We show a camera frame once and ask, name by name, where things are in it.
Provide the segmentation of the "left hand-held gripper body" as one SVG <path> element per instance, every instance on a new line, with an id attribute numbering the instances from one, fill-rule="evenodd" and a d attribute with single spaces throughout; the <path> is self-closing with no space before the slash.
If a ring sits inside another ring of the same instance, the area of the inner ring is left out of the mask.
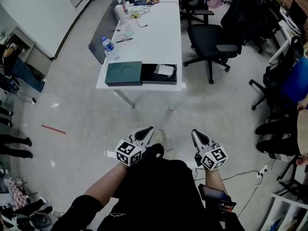
<path id="1" fill-rule="evenodd" d="M 130 167 L 142 158 L 146 143 L 133 140 L 131 137 L 121 139 L 113 152 L 107 151 L 107 157 Z"/>

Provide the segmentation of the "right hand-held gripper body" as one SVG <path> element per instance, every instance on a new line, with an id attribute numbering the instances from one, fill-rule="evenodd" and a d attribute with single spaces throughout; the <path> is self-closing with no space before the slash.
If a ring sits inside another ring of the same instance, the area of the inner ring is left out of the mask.
<path id="1" fill-rule="evenodd" d="M 218 143 L 213 143 L 210 146 L 203 146 L 194 156 L 197 166 L 213 171 L 221 167 L 228 155 L 224 148 Z"/>

